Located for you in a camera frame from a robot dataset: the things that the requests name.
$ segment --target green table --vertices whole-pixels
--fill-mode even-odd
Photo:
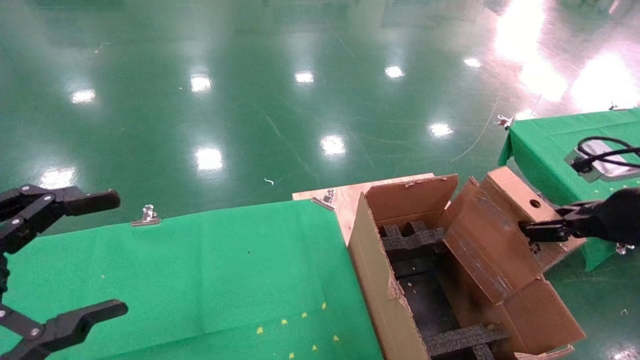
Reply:
[[[35,320],[129,306],[52,359],[382,360],[335,213],[308,200],[41,237],[9,266],[4,302]],[[0,328],[0,354],[17,341]]]
[[[527,180],[561,206],[606,199],[624,186],[640,186],[638,179],[589,184],[578,176],[564,157],[587,136],[611,136],[640,146],[640,108],[516,121],[509,130],[499,165],[506,165],[513,156]],[[614,251],[613,243],[589,239],[582,247],[587,270],[594,269]]]

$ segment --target metal binder clip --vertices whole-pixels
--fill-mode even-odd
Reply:
[[[636,247],[633,245],[627,245],[623,243],[616,243],[616,252],[620,255],[627,255],[627,249],[633,250]]]
[[[335,206],[332,205],[333,198],[335,197],[335,190],[329,189],[326,191],[326,195],[322,199],[318,199],[317,197],[312,197],[311,201],[316,204],[322,206],[323,208],[331,211],[335,211]]]
[[[162,219],[157,218],[158,214],[154,211],[154,206],[149,204],[142,208],[142,220],[132,221],[131,226],[146,226],[160,224]]]

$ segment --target cardboard box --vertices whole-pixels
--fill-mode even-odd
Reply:
[[[462,327],[502,323],[510,339],[494,349],[498,360],[582,339],[542,273],[583,241],[529,245],[518,221],[557,215],[508,168],[490,172],[482,184],[470,179],[447,207],[457,185],[456,175],[440,176],[373,186],[360,196],[348,247],[386,359],[429,359],[378,233],[382,225],[414,220],[447,229],[451,252],[436,264],[438,279]]]

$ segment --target wooden board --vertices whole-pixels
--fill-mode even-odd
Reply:
[[[351,237],[351,231],[353,229],[353,219],[355,218],[356,209],[358,208],[358,199],[360,198],[360,193],[366,193],[372,186],[376,185],[409,183],[411,181],[427,179],[429,177],[433,177],[433,173],[396,177],[393,179],[338,186],[336,188],[333,188],[335,190],[333,206],[335,206],[335,212],[338,216],[338,223],[340,223],[340,229],[342,230],[344,242],[349,245],[349,238]],[[326,194],[326,191],[329,189],[330,188],[294,193],[291,195],[291,197],[293,198],[293,200],[311,199],[314,196],[322,199]]]

